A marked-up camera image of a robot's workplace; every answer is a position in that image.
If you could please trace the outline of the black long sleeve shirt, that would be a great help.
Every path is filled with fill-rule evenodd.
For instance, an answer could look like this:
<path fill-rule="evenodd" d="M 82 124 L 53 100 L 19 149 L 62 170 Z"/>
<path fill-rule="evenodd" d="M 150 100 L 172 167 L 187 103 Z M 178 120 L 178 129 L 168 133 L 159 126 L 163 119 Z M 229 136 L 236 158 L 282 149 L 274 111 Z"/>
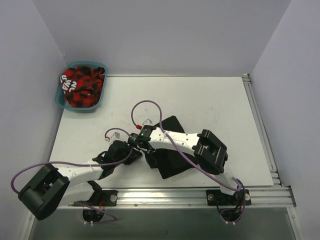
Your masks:
<path fill-rule="evenodd" d="M 162 120 L 162 126 L 167 131 L 184 133 L 184 129 L 176 116 L 172 115 Z M 151 169 L 157 169 L 162 179 L 168 179 L 193 168 L 177 151 L 170 149 L 156 149 L 146 153 L 146 162 Z"/>

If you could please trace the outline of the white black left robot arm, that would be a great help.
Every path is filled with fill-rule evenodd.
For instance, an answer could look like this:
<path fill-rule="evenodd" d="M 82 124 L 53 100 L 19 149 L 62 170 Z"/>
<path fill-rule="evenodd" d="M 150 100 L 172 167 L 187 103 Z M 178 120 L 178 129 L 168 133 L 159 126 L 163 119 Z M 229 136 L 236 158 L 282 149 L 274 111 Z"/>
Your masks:
<path fill-rule="evenodd" d="M 45 164 L 18 192 L 18 199 L 37 220 L 46 219 L 68 204 L 113 207 L 117 191 L 103 190 L 98 181 L 110 176 L 119 165 L 128 166 L 141 156 L 126 142 L 116 140 L 87 163 Z"/>

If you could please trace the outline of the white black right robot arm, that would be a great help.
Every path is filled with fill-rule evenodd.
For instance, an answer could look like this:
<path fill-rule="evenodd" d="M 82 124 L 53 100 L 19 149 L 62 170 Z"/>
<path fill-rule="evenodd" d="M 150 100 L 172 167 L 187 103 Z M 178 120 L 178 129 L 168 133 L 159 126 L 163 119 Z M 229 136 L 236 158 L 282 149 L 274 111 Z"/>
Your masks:
<path fill-rule="evenodd" d="M 232 205 L 240 198 L 242 185 L 229 166 L 227 147 L 210 130 L 181 133 L 145 125 L 140 133 L 129 135 L 128 144 L 148 154 L 156 150 L 175 150 L 193 168 L 219 184 L 226 204 Z"/>

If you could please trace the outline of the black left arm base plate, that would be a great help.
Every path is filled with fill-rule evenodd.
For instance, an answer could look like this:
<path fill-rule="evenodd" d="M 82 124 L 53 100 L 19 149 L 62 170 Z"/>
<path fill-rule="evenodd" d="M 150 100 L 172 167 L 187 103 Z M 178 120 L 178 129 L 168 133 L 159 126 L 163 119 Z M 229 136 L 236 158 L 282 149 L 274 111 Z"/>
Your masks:
<path fill-rule="evenodd" d="M 76 201 L 72 205 L 79 207 L 85 204 L 93 207 L 115 207 L 117 205 L 117 190 L 100 190 L 95 191 L 89 200 Z"/>

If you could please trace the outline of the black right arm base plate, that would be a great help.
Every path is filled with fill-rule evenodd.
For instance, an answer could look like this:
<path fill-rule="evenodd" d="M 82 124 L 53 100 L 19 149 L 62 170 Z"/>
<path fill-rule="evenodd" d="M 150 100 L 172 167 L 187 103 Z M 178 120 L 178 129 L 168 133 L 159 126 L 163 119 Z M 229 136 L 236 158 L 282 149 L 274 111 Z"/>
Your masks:
<path fill-rule="evenodd" d="M 206 190 L 206 200 L 208 206 L 237 206 L 243 205 L 243 196 L 245 194 L 245 205 L 250 206 L 252 204 L 250 192 L 246 190 L 240 190 L 233 195 L 222 193 L 218 189 Z"/>

